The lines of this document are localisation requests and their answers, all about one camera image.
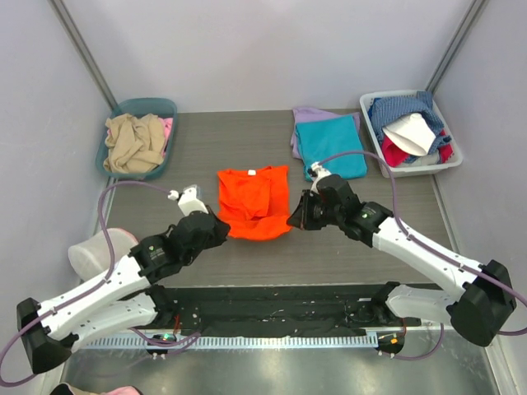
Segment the orange t shirt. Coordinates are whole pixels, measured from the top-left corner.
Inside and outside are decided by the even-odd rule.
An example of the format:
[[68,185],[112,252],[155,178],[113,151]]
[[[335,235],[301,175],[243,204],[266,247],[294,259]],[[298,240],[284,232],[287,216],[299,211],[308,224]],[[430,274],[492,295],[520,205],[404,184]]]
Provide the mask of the orange t shirt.
[[257,170],[220,170],[219,218],[234,239],[269,241],[291,230],[286,165]]

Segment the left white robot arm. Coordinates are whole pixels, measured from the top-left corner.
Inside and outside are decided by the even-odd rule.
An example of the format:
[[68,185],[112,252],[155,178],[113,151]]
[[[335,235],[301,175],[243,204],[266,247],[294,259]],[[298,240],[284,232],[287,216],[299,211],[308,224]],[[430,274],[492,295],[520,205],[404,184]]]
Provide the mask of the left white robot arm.
[[142,239],[114,266],[51,300],[16,307],[17,325],[33,374],[46,373],[94,340],[128,328],[167,328],[177,314],[160,280],[226,242],[230,226],[210,209],[194,211],[158,235]]

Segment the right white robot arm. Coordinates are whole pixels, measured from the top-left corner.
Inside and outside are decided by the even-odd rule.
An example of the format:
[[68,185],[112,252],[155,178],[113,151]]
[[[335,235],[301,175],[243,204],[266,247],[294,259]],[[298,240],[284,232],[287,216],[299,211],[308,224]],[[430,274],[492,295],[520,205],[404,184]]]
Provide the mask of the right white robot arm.
[[315,180],[287,219],[300,230],[338,227],[349,239],[407,263],[436,284],[415,288],[390,281],[373,297],[376,322],[423,318],[449,324],[476,346],[488,346],[516,308],[508,270],[492,260],[482,265],[429,240],[377,202],[363,202],[336,174]]

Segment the folded teal t shirt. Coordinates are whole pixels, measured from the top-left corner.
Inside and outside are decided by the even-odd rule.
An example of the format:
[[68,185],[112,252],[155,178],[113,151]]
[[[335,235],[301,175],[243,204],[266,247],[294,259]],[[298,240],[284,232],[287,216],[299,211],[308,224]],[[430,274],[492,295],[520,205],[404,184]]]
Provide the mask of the folded teal t shirt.
[[[314,162],[345,151],[362,151],[363,146],[351,115],[328,120],[298,123],[297,147],[304,162],[304,176],[311,181],[308,169]],[[324,168],[344,179],[364,177],[367,165],[364,155],[342,156],[324,164]]]

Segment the red garment in basket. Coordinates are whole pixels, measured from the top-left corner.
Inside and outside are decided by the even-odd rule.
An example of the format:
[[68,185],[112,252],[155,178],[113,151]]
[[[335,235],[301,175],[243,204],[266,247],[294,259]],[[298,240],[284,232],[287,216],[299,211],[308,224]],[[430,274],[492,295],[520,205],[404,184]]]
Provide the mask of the red garment in basket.
[[440,147],[433,154],[427,154],[426,156],[412,156],[401,152],[395,148],[393,152],[389,151],[381,143],[381,151],[385,157],[385,161],[392,167],[410,167],[419,165],[438,165],[448,160],[453,155],[453,149],[451,141],[447,146]]

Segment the folded lavender t shirt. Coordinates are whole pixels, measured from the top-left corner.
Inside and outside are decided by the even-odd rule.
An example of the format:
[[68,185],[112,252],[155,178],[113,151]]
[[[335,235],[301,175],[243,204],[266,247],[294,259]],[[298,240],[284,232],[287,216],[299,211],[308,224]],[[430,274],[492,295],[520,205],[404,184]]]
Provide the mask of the folded lavender t shirt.
[[296,125],[298,123],[318,122],[342,117],[341,114],[336,114],[327,110],[317,109],[314,107],[297,107],[292,110],[292,113],[294,118],[294,124],[290,140],[291,154],[293,158],[298,160],[301,159],[301,155],[297,146],[296,136]]

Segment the white garment in basket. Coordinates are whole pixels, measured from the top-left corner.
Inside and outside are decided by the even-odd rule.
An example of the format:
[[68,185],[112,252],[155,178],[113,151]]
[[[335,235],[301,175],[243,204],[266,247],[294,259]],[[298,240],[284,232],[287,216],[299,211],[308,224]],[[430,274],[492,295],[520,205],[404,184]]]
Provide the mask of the white garment in basket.
[[395,148],[412,156],[426,156],[436,134],[420,113],[404,115],[382,128],[383,145],[393,152]]

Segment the blue checkered garment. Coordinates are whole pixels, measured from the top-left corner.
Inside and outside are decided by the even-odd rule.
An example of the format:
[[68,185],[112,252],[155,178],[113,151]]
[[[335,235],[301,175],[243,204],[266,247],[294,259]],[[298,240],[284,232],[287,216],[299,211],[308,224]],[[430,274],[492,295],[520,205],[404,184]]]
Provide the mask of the blue checkered garment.
[[371,106],[371,126],[375,137],[381,144],[386,135],[384,129],[389,124],[412,114],[420,115],[427,128],[435,136],[428,154],[433,154],[440,147],[447,146],[451,137],[442,135],[444,124],[433,110],[433,96],[429,91],[418,91],[414,96],[388,96],[379,98]]

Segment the beige crumpled shirt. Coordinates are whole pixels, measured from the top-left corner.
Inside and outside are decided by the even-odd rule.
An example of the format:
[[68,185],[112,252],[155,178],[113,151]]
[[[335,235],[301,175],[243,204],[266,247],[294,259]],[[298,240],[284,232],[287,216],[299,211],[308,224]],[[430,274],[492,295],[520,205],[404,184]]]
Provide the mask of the beige crumpled shirt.
[[141,118],[121,114],[106,119],[105,170],[119,174],[145,174],[160,166],[165,143],[164,127],[157,115]]

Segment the white mesh bag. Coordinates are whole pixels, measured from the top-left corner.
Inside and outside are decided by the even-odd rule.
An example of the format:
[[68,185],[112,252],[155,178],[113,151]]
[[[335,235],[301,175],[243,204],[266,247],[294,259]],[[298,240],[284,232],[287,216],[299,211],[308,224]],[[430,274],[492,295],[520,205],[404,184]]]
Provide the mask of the white mesh bag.
[[[110,240],[114,248],[115,261],[119,261],[138,243],[138,239],[121,228],[109,228]],[[99,231],[84,242],[68,249],[68,259],[73,271],[82,281],[101,274],[110,267],[110,250],[104,234]]]

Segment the pink garment in basket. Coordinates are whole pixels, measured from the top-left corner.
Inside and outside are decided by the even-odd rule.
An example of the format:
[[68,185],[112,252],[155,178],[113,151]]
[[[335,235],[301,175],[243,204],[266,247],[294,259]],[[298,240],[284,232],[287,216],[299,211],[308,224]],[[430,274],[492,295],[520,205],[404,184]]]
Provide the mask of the pink garment in basket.
[[170,135],[172,134],[173,118],[161,118],[160,121],[164,127],[164,138],[165,138],[165,143],[164,143],[163,151],[161,154],[162,156],[165,156],[167,152],[167,148],[168,148],[168,143],[170,140]]

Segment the pink cloth at bottom edge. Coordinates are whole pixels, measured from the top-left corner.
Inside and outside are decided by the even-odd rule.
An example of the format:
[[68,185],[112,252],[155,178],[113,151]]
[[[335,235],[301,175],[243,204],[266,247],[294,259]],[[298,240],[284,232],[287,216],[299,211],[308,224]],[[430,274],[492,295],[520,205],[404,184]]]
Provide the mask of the pink cloth at bottom edge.
[[96,393],[76,388],[69,383],[61,383],[50,393],[51,395],[142,395],[142,392],[133,386],[125,386],[108,392]]

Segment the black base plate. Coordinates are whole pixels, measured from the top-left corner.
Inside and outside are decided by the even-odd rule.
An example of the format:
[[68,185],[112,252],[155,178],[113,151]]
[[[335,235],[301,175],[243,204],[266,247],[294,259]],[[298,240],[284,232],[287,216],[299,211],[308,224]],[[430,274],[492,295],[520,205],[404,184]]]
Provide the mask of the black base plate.
[[168,288],[171,321],[204,337],[345,337],[368,328],[417,326],[375,300],[381,285]]

